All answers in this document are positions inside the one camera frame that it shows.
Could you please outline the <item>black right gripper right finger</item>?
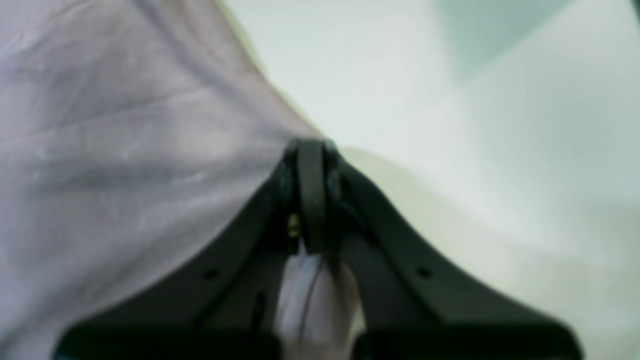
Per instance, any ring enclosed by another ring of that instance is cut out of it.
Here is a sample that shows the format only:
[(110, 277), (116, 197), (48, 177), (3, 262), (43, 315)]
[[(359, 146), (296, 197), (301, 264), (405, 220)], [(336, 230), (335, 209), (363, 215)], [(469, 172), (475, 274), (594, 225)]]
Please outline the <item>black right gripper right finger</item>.
[(457, 267), (327, 140), (311, 143), (311, 247), (353, 273), (352, 360), (582, 360), (569, 327)]

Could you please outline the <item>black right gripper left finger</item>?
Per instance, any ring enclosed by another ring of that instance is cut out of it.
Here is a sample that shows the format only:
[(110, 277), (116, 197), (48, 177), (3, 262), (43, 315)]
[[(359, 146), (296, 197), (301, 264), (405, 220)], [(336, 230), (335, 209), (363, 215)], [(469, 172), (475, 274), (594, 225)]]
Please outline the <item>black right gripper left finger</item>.
[(299, 178), (311, 139), (187, 263), (66, 331), (55, 360), (282, 360), (274, 331), (285, 267), (304, 226)]

